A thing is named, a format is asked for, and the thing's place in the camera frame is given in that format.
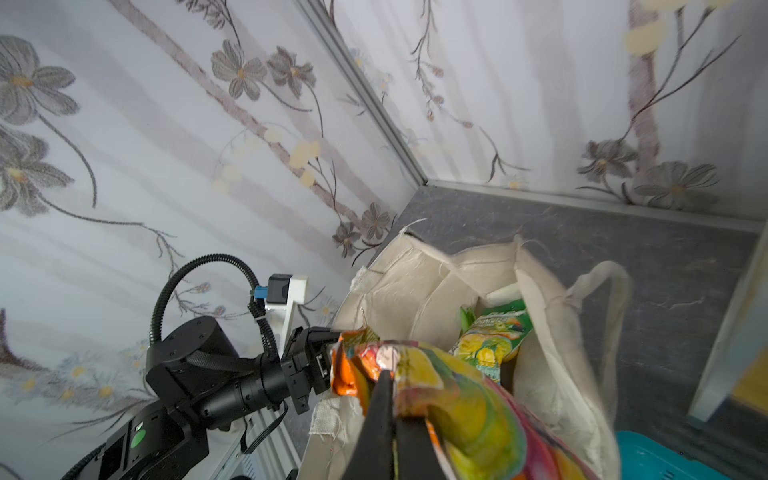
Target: bag handle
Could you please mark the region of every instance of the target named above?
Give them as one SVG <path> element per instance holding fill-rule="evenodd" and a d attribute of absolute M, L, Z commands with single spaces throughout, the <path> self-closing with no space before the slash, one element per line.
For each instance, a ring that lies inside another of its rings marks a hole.
<path fill-rule="evenodd" d="M 598 263 L 589 273 L 576 279 L 568 289 L 568 303 L 581 312 L 581 303 L 594 292 L 605 280 L 611 280 L 611 295 L 605 317 L 603 334 L 603 356 L 600 366 L 600 397 L 605 406 L 606 416 L 613 424 L 616 418 L 616 355 L 624 314 L 632 298 L 632 279 L 618 263 L 604 261 Z"/>

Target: yellow flower center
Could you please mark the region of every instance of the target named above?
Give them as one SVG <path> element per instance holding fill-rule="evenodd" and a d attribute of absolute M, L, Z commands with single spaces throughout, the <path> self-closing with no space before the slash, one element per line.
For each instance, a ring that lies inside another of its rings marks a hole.
<path fill-rule="evenodd" d="M 11 85 L 14 87 L 30 88 L 34 84 L 35 83 L 32 80 L 26 78 L 24 75 L 14 75 L 11 77 Z"/>
<path fill-rule="evenodd" d="M 37 385 L 38 381 L 36 379 L 29 379 L 26 382 L 22 384 L 22 390 L 25 392 L 30 392 L 35 385 Z"/>
<path fill-rule="evenodd" d="M 9 168 L 6 170 L 8 172 L 8 175 L 14 178 L 17 182 L 20 184 L 26 184 L 29 182 L 29 178 L 27 177 L 27 174 L 25 174 L 23 171 L 19 170 L 18 168 Z"/>

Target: black strap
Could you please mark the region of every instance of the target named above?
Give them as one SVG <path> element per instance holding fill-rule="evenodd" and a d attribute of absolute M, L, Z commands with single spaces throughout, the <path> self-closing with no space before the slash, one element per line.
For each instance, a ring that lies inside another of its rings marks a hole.
<path fill-rule="evenodd" d="M 202 369 L 221 370 L 224 372 L 255 372 L 255 359 L 244 359 L 236 356 L 214 355 L 195 350 L 187 356 L 187 363 Z"/>
<path fill-rule="evenodd" d="M 283 413 L 280 414 L 279 417 L 274 419 L 272 423 L 270 423 L 263 432 L 259 434 L 259 436 L 256 437 L 256 440 L 253 440 L 253 443 L 248 446 L 245 440 L 245 435 L 248 433 L 248 423 L 245 424 L 245 432 L 243 432 L 243 436 L 240 437 L 240 451 L 246 455 L 250 455 L 253 453 L 254 450 L 256 450 L 256 447 L 259 446 L 261 442 L 263 442 L 266 437 L 270 436 L 270 433 L 274 432 L 274 430 L 280 426 L 280 422 L 283 421 L 286 414 L 288 413 L 288 404 L 283 402 Z"/>

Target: gray table surface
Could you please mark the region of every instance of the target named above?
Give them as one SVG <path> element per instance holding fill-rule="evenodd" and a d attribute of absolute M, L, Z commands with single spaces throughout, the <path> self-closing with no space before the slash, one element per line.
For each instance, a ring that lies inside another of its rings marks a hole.
<path fill-rule="evenodd" d="M 734 480 L 764 478 L 764 417 L 731 403 L 703 428 L 690 425 L 686 415 L 755 233 L 421 187 L 385 245 L 422 218 L 409 231 L 446 253 L 511 242 L 518 233 L 536 239 L 526 248 L 566 287 L 602 260 L 624 266 L 634 292 L 618 353 L 616 430 L 646 435 Z M 601 353 L 607 294 L 607 286 L 598 289 L 581 314 L 593 366 Z M 300 452 L 308 421 L 291 422 Z"/>

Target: gray flower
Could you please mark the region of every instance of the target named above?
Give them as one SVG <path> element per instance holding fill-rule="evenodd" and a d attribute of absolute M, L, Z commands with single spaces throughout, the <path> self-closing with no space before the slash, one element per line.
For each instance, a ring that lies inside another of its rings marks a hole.
<path fill-rule="evenodd" d="M 78 103 L 58 91 L 73 81 L 74 75 L 66 68 L 41 67 L 28 41 L 0 36 L 0 117 L 9 124 L 33 121 L 37 105 L 54 115 L 76 113 Z"/>
<path fill-rule="evenodd" d="M 336 242 L 336 248 L 344 248 L 341 253 L 342 258 L 347 258 L 355 252 L 356 248 L 354 243 L 359 238 L 360 232 L 355 231 L 355 225 L 352 222 L 339 224 L 339 227 L 336 228 L 336 235 L 333 236 L 333 241 Z"/>
<path fill-rule="evenodd" d="M 38 198 L 39 188 L 73 182 L 58 168 L 40 161 L 47 153 L 48 144 L 42 139 L 0 125 L 0 211 L 15 205 L 27 217 L 44 214 L 48 208 Z"/>
<path fill-rule="evenodd" d="M 266 64 L 270 66 L 275 84 L 282 87 L 287 83 L 296 98 L 301 95 L 302 83 L 314 88 L 317 81 L 312 73 L 312 64 L 307 62 L 304 65 L 296 65 L 296 54 L 283 47 L 277 47 L 277 53 L 273 53 Z"/>
<path fill-rule="evenodd" d="M 230 95 L 233 98 L 240 98 L 245 90 L 248 98 L 258 100 L 261 94 L 258 82 L 266 76 L 266 67 L 258 58 L 252 58 L 243 65 L 243 51 L 229 40 L 224 40 L 223 49 L 210 56 L 214 76 L 230 82 Z"/>
<path fill-rule="evenodd" d="M 631 177 L 632 173 L 625 164 L 637 160 L 637 152 L 623 140 L 605 140 L 600 143 L 590 141 L 581 157 L 592 160 L 592 163 L 579 167 L 576 171 L 586 175 L 590 182 L 601 184 L 606 174 L 621 178 Z"/>
<path fill-rule="evenodd" d="M 669 210 L 702 211 L 717 202 L 717 196 L 699 190 L 717 183 L 716 167 L 712 164 L 699 165 L 688 170 L 688 165 L 679 161 L 664 162 L 648 169 L 647 185 L 634 188 L 643 197 L 652 197 L 649 207 Z"/>
<path fill-rule="evenodd" d="M 371 207 L 362 214 L 362 227 L 367 228 L 366 236 L 378 240 L 384 234 L 384 229 L 389 224 L 389 214 L 382 213 L 379 205 L 371 204 Z"/>

